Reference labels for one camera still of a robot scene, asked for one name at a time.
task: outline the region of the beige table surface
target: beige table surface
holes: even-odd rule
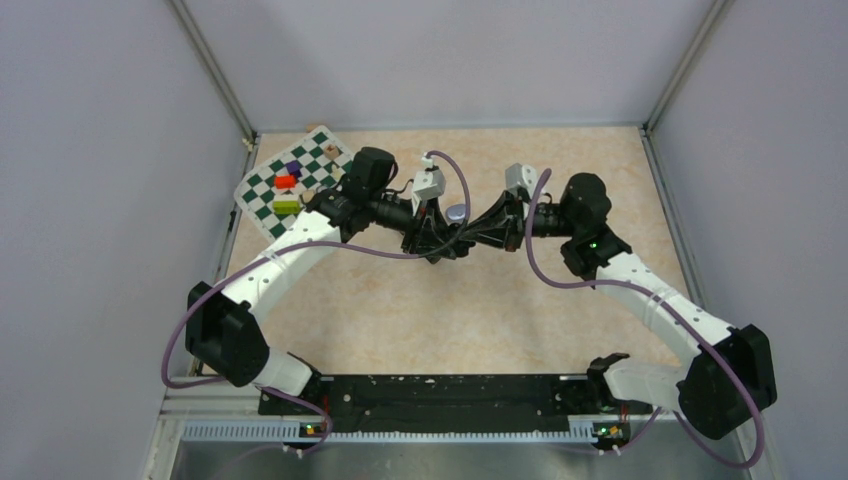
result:
[[[304,134],[263,135],[261,163]],[[430,149],[462,167],[472,196],[472,218],[504,188],[515,162],[553,175],[558,201],[568,178],[594,172],[604,180],[613,209],[609,221],[634,252],[675,288],[684,290],[680,265],[636,128],[545,128],[341,132],[349,148],[392,152],[397,188],[420,168]],[[442,208],[460,203],[462,190],[449,166]],[[400,234],[372,226],[351,243],[399,252]],[[555,280],[575,278],[562,263],[563,240],[535,240],[539,264]],[[238,227],[230,273],[268,242],[245,217]],[[672,353],[615,301],[590,289],[563,291],[541,283],[526,251],[484,245],[467,258],[389,260],[338,251],[310,270],[262,326],[270,345],[298,355],[323,373],[567,373],[589,361],[627,352],[675,363]]]

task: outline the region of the metal frame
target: metal frame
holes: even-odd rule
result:
[[[215,85],[221,99],[227,106],[229,112],[236,120],[239,128],[245,136],[245,144],[248,146],[249,155],[245,163],[244,172],[252,168],[256,160],[257,148],[254,148],[254,143],[258,143],[257,133],[251,126],[244,110],[242,109],[237,96],[230,87],[229,82],[221,71],[215,57],[206,43],[199,27],[191,15],[184,0],[166,0],[172,7],[175,17],[184,29],[189,42],[195,49],[198,60],[206,70],[210,80]],[[699,26],[698,30],[681,58],[678,67],[670,78],[668,84],[663,90],[656,106],[652,110],[649,118],[640,126],[639,132],[642,139],[642,144],[645,149],[645,154],[648,158],[648,164],[651,168],[651,173],[654,182],[657,186],[657,192],[660,197],[660,203],[665,213],[666,220],[669,225],[672,240],[675,245],[675,250],[680,262],[683,276],[686,281],[686,286],[689,290],[690,298],[693,302],[699,305],[709,305],[709,301],[703,291],[702,282],[699,278],[699,269],[694,255],[689,249],[690,242],[687,241],[685,230],[680,223],[677,204],[675,197],[666,181],[665,170],[662,159],[655,147],[654,133],[662,122],[668,107],[674,101],[677,93],[685,83],[686,78],[697,64],[703,51],[708,47],[708,41],[715,32],[718,24],[726,15],[729,7],[733,4],[733,0],[715,0],[710,7],[706,17]],[[230,223],[227,231],[224,233],[223,247],[218,259],[215,270],[215,279],[222,278],[227,271],[230,256],[232,254],[233,245],[235,242],[236,228],[241,217],[241,211],[234,207],[230,214]],[[179,446],[182,432],[185,428],[186,421],[194,420],[259,420],[267,419],[261,417],[257,413],[259,404],[259,392],[252,387],[235,388],[230,385],[204,385],[193,388],[191,390],[168,390],[162,403],[162,408],[157,423],[157,427],[152,439],[151,449],[148,455],[148,461],[144,471],[145,479],[166,479],[170,478],[171,471],[177,462],[177,449]],[[603,422],[609,420],[605,416],[599,415],[592,418],[576,418],[574,420],[594,420]],[[307,417],[283,417],[282,420],[304,420]],[[664,414],[660,417],[661,420],[671,421],[673,417],[670,414]],[[318,421],[319,417],[308,417],[309,421]],[[737,429],[737,437],[740,448],[746,455],[750,455],[753,448],[754,431],[751,422],[746,423]],[[761,479],[783,479],[783,469],[781,462],[776,458],[774,449],[774,440],[767,430],[767,448],[766,454],[754,468],[749,470],[751,478],[756,480]]]

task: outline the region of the green and white checkered board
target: green and white checkered board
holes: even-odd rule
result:
[[[339,149],[340,155],[335,161],[324,156],[324,149],[329,145],[335,145]],[[275,188],[274,179],[278,175],[288,175],[286,165],[295,160],[301,165],[301,176],[297,179],[297,185],[286,190]],[[322,125],[294,145],[248,172],[236,187],[234,195],[236,203],[242,209],[242,213],[250,217],[262,235],[269,242],[274,242],[291,228],[297,219],[297,215],[274,213],[271,205],[274,195],[278,193],[300,195],[320,185],[332,187],[336,184],[336,180],[330,175],[333,166],[348,172],[352,161],[350,149]]]

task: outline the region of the purple block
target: purple block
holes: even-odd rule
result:
[[[303,168],[303,165],[301,165],[297,160],[286,164],[286,171],[289,172],[289,175],[294,175],[295,178],[301,177],[301,168]]]

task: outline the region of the wall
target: wall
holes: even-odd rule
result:
[[[712,0],[188,0],[261,131],[641,123]]]
[[[0,6],[0,478],[138,478],[244,163],[163,1]]]
[[[736,2],[657,134],[709,306],[770,337],[789,478],[844,478],[848,3]]]

